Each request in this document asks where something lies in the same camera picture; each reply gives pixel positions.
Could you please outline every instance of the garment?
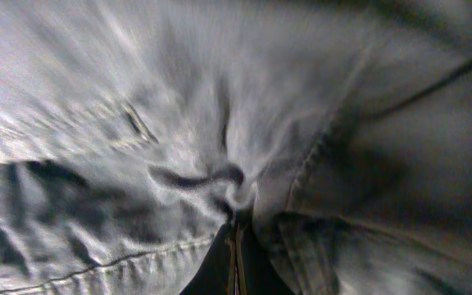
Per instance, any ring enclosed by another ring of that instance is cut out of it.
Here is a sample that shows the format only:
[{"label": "garment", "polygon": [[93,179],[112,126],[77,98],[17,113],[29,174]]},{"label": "garment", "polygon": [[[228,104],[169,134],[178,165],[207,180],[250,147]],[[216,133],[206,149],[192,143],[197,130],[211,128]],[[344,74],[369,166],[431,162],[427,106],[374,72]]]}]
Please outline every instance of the garment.
[{"label": "garment", "polygon": [[472,1],[0,1],[0,293],[472,293]]}]

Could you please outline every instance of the denim fabric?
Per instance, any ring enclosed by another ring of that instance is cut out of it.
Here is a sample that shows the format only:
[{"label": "denim fabric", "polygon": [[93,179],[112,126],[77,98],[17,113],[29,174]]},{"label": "denim fabric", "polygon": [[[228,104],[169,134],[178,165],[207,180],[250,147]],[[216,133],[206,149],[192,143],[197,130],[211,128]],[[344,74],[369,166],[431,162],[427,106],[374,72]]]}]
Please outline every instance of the denim fabric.
[{"label": "denim fabric", "polygon": [[295,293],[472,293],[472,1],[0,1],[0,293],[179,293],[236,213]]}]

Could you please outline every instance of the dark gray fabric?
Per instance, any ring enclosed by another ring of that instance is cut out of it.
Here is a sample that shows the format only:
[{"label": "dark gray fabric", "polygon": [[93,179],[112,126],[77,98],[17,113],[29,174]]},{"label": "dark gray fabric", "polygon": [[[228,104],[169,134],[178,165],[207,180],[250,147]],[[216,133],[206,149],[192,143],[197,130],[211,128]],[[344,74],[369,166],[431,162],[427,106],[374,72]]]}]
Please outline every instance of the dark gray fabric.
[{"label": "dark gray fabric", "polygon": [[0,293],[179,293],[241,211],[295,293],[472,293],[472,1],[0,1]]}]

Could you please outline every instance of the gray denim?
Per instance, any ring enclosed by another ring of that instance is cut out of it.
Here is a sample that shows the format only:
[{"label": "gray denim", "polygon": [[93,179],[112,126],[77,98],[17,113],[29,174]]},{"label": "gray denim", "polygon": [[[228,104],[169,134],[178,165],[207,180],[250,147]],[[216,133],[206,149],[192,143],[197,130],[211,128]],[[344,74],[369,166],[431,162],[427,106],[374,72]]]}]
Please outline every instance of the gray denim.
[{"label": "gray denim", "polygon": [[176,294],[250,216],[303,294],[472,294],[472,1],[0,1],[0,294]]}]

